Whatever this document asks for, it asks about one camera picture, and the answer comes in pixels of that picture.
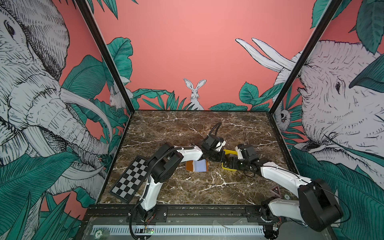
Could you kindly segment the brown leather card holder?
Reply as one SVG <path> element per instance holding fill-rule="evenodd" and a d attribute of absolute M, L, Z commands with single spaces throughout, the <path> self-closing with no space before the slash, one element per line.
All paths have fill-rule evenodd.
<path fill-rule="evenodd" d="M 209 165 L 207 160 L 187 161 L 186 170 L 189 172 L 196 172 L 196 173 L 208 172 Z"/>

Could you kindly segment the yellow plastic card tray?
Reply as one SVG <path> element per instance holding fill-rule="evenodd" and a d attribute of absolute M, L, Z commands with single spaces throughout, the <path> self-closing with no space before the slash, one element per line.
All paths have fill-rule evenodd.
<path fill-rule="evenodd" d="M 222 169 L 227 171 L 237 171 L 235 167 L 235 160 L 238 159 L 238 153 L 236 151 L 224 150 L 224 154 Z"/>

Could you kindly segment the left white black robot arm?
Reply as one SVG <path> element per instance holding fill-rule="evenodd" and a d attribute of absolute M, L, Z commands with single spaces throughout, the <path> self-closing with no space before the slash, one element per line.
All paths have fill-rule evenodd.
<path fill-rule="evenodd" d="M 179 147 L 165 143 L 148 162 L 147 182 L 135 210 L 143 222 L 155 215 L 157 198 L 164 182 L 176 171 L 179 164 L 204 159 L 221 160 L 226 141 L 216 135 L 208 135 L 196 145 Z"/>

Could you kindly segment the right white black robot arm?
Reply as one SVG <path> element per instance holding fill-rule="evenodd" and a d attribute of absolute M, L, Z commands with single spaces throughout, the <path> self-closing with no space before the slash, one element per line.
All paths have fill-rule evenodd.
<path fill-rule="evenodd" d="M 298 199 L 273 199 L 267 202 L 267 213 L 305 223 L 321 232 L 343 216 L 343 210 L 329 185 L 322 179 L 312 180 L 286 170 L 267 158 L 260 158 L 251 145 L 236 146 L 234 167 L 271 180 Z"/>

